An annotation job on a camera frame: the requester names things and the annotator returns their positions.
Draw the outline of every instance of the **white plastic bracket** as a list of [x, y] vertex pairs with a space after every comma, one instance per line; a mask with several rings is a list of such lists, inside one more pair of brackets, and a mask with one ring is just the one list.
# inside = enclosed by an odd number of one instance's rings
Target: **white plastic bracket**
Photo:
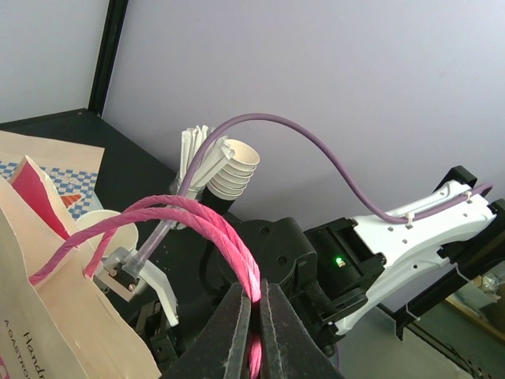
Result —
[[139, 272], [139, 278], [145, 280], [156, 291], [170, 326], [178, 325], [177, 298], [165, 272], [161, 271], [151, 261], [146, 261], [145, 266]]

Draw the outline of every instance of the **pink twisted rope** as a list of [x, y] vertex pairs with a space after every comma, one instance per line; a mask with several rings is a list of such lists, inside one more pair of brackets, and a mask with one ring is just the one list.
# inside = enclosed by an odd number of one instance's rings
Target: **pink twisted rope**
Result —
[[[160, 202], [188, 210], [191, 209], [197, 214], [172, 208], [142, 208], [146, 205], [158, 204]], [[105, 232], [106, 234], [103, 236], [99, 248], [93, 255], [92, 261], [85, 269], [85, 271], [89, 270], [93, 273], [96, 269], [96, 265], [100, 263], [103, 252], [114, 235], [114, 232], [119, 227], [128, 223], [153, 219], [178, 221], [193, 228], [205, 238], [213, 241], [228, 264], [237, 274], [238, 280], [243, 286], [245, 293], [253, 302], [258, 302], [260, 300], [259, 268], [235, 230], [224, 218], [211, 209], [198, 204], [196, 201], [191, 201], [184, 197], [173, 196], [147, 197], [129, 207], [125, 213], [103, 220], [92, 227], [71, 235], [54, 253], [53, 257], [51, 257], [38, 272], [30, 276], [30, 283], [32, 285], [40, 283], [56, 269], [58, 264], [73, 247], [79, 246], [89, 238]], [[249, 352], [249, 371], [250, 377], [253, 379], [259, 376], [261, 355], [260, 337], [253, 336], [251, 350]]]
[[[246, 259], [248, 266], [252, 268], [254, 276], [258, 279], [258, 281], [260, 280], [260, 269], [258, 268], [257, 263], [254, 261], [253, 256], [249, 252], [249, 249], [240, 239], [235, 229], [233, 229], [232, 226], [230, 226], [222, 216], [214, 212], [214, 210], [210, 209], [209, 207], [200, 204], [198, 201], [190, 200], [182, 196], [155, 195], [145, 197], [144, 199], [141, 199], [138, 202], [130, 205], [123, 213], [151, 207], [152, 205], [158, 205], [158, 204], [183, 208], [186, 211], [191, 212], [193, 215], [199, 216], [204, 220], [207, 220], [208, 222], [216, 225], [217, 228], [219, 228], [238, 248], [241, 255], [244, 257], [244, 259]], [[89, 264], [84, 269], [84, 274], [86, 276], [93, 277], [93, 275], [95, 274], [95, 271], [99, 267], [103, 255], [105, 254], [105, 250], [109, 245], [109, 242], [114, 236], [115, 232], [116, 230], [114, 229], [106, 232], [103, 235], [100, 244], [96, 248], [96, 252], [93, 255], [93, 258], [90, 260]]]

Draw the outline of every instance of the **white paper cup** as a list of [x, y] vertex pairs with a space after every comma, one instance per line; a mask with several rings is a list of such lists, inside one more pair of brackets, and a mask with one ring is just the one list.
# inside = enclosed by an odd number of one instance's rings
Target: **white paper cup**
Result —
[[[109, 209], [100, 209], [97, 211], [91, 211], [83, 214], [76, 221], [77, 227], [80, 230], [86, 229], [87, 227], [92, 227], [96, 223], [108, 219], [112, 216], [117, 216], [121, 214], [120, 212], [111, 211]], [[96, 250], [100, 240], [103, 237], [97, 235], [90, 238], [88, 241], [92, 244], [93, 249]], [[109, 246], [105, 250], [104, 257], [111, 255], [118, 247], [124, 247], [128, 251], [131, 251], [137, 247], [137, 242], [139, 240], [139, 231], [134, 223], [119, 227], [114, 234], [114, 237], [110, 240]]]
[[238, 168], [230, 166], [230, 164], [228, 163], [225, 167], [223, 167], [221, 169], [221, 171], [226, 171], [228, 174], [240, 176], [242, 178], [249, 178], [249, 177], [253, 176], [255, 169], [256, 168], [254, 167], [254, 169], [252, 169], [250, 171], [239, 170]]
[[251, 176], [238, 176], [238, 175], [235, 175], [235, 174], [231, 174], [230, 172], [228, 171], [225, 171], [225, 170], [221, 170], [220, 172], [218, 172], [217, 174], [219, 176], [219, 181], [221, 182], [221, 178], [224, 178], [230, 182], [233, 182], [233, 183], [249, 183], [249, 181], [251, 180]]
[[260, 162], [260, 154], [248, 144], [238, 140], [226, 140], [235, 151], [235, 155], [230, 159], [228, 165], [241, 171], [254, 171]]
[[207, 183], [207, 188], [209, 191], [211, 191], [214, 195], [216, 195], [218, 198], [223, 199], [223, 200], [228, 200], [228, 201], [233, 201], [236, 200], [242, 193], [244, 192], [243, 189], [241, 189], [240, 193], [237, 195], [229, 195], [228, 193], [224, 193], [217, 189], [212, 182]]
[[211, 179], [210, 183], [212, 183], [212, 185], [215, 188], [217, 188], [219, 191], [221, 191], [222, 193], [226, 193], [227, 195], [231, 195], [231, 196], [237, 196], [237, 195], [241, 194], [242, 192], [244, 192], [244, 188], [245, 188], [245, 186], [243, 188], [230, 188], [230, 187], [225, 186], [222, 183], [218, 182], [217, 180], [215, 180], [215, 178]]
[[234, 179], [228, 180], [228, 179], [224, 178], [219, 172], [215, 175], [215, 177], [213, 179], [215, 181], [221, 183], [222, 185], [224, 185], [228, 188], [233, 188], [235, 190], [244, 189], [247, 186], [247, 183], [249, 183], [249, 180], [251, 180], [251, 178], [241, 178], [242, 179], [241, 182], [236, 181]]

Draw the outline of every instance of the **green led light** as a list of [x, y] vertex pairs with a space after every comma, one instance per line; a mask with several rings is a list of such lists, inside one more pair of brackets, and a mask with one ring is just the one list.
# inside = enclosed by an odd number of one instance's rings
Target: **green led light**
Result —
[[344, 261], [344, 259], [342, 257], [336, 257], [335, 258], [335, 263], [339, 267], [344, 267], [346, 265], [346, 262]]

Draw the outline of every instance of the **cable clip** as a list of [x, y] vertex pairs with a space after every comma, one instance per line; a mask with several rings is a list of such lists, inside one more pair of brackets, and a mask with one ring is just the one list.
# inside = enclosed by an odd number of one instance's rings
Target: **cable clip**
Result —
[[461, 271], [459, 271], [459, 265], [456, 265], [456, 272], [458, 273], [459, 276], [461, 276], [464, 280], [466, 280], [467, 283], [471, 282], [470, 279], [468, 279], [466, 276], [464, 276], [463, 274], [461, 274]]
[[409, 303], [406, 303], [406, 304], [405, 304], [405, 311], [406, 311], [406, 313], [407, 313], [409, 316], [411, 316], [411, 317], [412, 317], [415, 321], [420, 321], [420, 320], [421, 320], [421, 318], [420, 318], [420, 317], [416, 316], [415, 314], [413, 314], [413, 313], [411, 313], [411, 312], [409, 311]]
[[406, 227], [410, 229], [411, 227], [413, 227], [412, 222], [413, 222], [413, 218], [415, 217], [415, 213], [414, 212], [407, 212], [405, 214], [405, 217], [407, 218]]

